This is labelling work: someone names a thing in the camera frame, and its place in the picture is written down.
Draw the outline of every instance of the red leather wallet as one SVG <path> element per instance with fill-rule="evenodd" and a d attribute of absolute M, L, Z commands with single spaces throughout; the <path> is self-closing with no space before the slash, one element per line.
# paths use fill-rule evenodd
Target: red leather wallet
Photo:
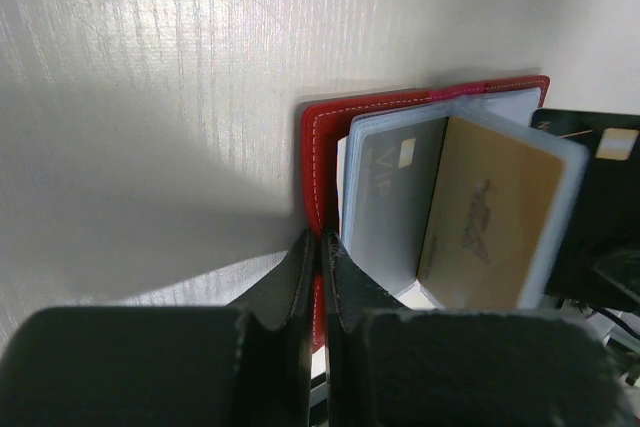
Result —
<path fill-rule="evenodd" d="M 351 120 L 361 114 L 381 112 L 448 100 L 461 95 L 507 92 L 539 87 L 541 107 L 549 77 L 533 75 L 461 84 L 444 89 L 412 90 L 322 101 L 302 115 L 302 189 L 311 229 L 317 236 L 325 227 L 338 227 L 336 158 L 338 141 L 349 134 Z M 314 281 L 313 350 L 324 345 L 324 297 L 322 276 Z"/>

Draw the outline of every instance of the white stitching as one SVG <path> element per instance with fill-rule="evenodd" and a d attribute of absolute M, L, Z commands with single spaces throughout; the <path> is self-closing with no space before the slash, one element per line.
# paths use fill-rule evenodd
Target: white stitching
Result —
<path fill-rule="evenodd" d="M 544 80 L 530 80 L 529 82 L 518 82 L 516 84 L 502 84 L 502 85 L 492 85 L 491 87 L 487 87 L 487 91 L 503 89 L 504 87 L 522 87 L 525 85 L 539 85 L 540 86 L 540 102 L 538 103 L 538 107 L 542 104 L 545 94 Z"/>
<path fill-rule="evenodd" d="M 311 323 L 312 325 L 312 333 L 311 333 L 311 341 L 313 343 L 316 342 L 317 337 L 317 325 L 318 325 L 318 317 L 317 317 L 317 312 L 318 312 L 318 289 L 316 288 L 316 275 L 314 273 L 313 275 L 313 321 Z"/>
<path fill-rule="evenodd" d="M 529 82 L 518 82 L 515 84 L 503 84 L 503 85 L 494 85 L 491 87 L 487 87 L 487 92 L 491 91 L 491 90 L 496 90 L 496 89 L 501 89 L 504 87 L 520 87 L 520 86 L 524 86 L 524 85 L 540 85 L 542 93 L 540 95 L 540 102 L 542 102 L 542 99 L 544 99 L 544 93 L 545 93 L 545 88 L 544 88 L 544 81 L 542 80 L 532 80 Z M 418 98 L 414 98 L 414 99 L 404 99 L 404 100 L 394 100 L 391 102 L 378 102 L 377 104 L 365 104 L 365 105 L 359 105 L 357 107 L 345 107 L 344 109 L 338 109 L 338 110 L 332 110 L 331 112 L 325 112 L 324 114 L 320 114 L 318 115 L 315 119 L 313 119 L 313 129 L 312 129 L 312 134 L 311 134 L 311 144 L 313 146 L 313 156 L 312 156 L 312 160 L 311 160 L 311 165 L 312 165 L 312 169 L 311 169 L 311 174 L 312 174 L 312 181 L 313 181 L 313 201 L 315 203 L 315 207 L 316 207 L 316 216 L 318 217 L 318 226 L 320 224 L 322 224 L 322 221 L 320 220 L 320 208 L 318 207 L 318 185 L 317 185 L 317 179 L 316 179 L 316 136 L 317 136 L 317 128 L 318 128 L 318 119 L 320 119 L 320 117 L 324 117 L 325 115 L 334 115 L 340 112 L 348 112 L 350 110 L 362 110 L 362 109 L 367 109 L 367 108 L 372 108 L 372 107 L 383 107 L 385 105 L 401 105 L 401 104 L 407 104 L 410 102 L 424 102 L 427 100 L 433 101 L 433 100 L 442 100 L 445 98 L 451 98 L 451 97 L 458 97 L 460 95 L 463 94 L 468 94 L 470 92 L 474 92 L 477 90 L 482 90 L 484 92 L 485 88 L 484 86 L 478 86 L 478 87 L 473 87 L 471 89 L 465 89 L 463 91 L 456 91 L 453 94 L 443 94 L 443 95 L 438 95 L 435 97 L 418 97 Z"/>

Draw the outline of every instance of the black cable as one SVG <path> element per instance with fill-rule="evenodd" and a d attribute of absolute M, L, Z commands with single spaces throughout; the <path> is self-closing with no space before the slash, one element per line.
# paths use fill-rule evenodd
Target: black cable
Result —
<path fill-rule="evenodd" d="M 622 330 L 624 330 L 627 334 L 629 334 L 634 339 L 640 340 L 640 334 L 635 330 L 633 330 L 631 327 L 629 327 L 629 324 L 627 324 L 620 317 L 616 316 L 615 314 L 612 314 L 607 309 L 603 309 L 602 307 L 597 307 L 595 305 L 591 305 L 590 307 L 591 307 L 591 310 L 593 310 L 594 312 L 598 312 L 600 315 L 604 315 L 607 319 L 616 323 Z"/>

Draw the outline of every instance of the card chip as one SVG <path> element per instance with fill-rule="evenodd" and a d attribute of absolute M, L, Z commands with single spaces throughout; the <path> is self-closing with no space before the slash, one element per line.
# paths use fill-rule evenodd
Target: card chip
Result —
<path fill-rule="evenodd" d="M 608 160 L 627 160 L 638 138 L 633 129 L 605 129 L 598 145 L 596 158 Z"/>
<path fill-rule="evenodd" d="M 400 145 L 400 158 L 398 159 L 398 168 L 409 167 L 413 162 L 413 150 L 416 147 L 416 139 L 407 139 L 402 141 Z"/>

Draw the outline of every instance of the white surface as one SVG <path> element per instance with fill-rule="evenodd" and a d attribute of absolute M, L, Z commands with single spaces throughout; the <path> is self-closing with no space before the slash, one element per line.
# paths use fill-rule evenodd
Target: white surface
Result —
<path fill-rule="evenodd" d="M 46 305 L 285 249 L 305 224 L 303 100 L 543 72 L 550 107 L 637 112 L 639 16 L 638 0 L 0 0 L 0 343 Z M 238 184 L 265 194 L 229 205 Z M 206 278 L 166 302 L 232 282 Z"/>

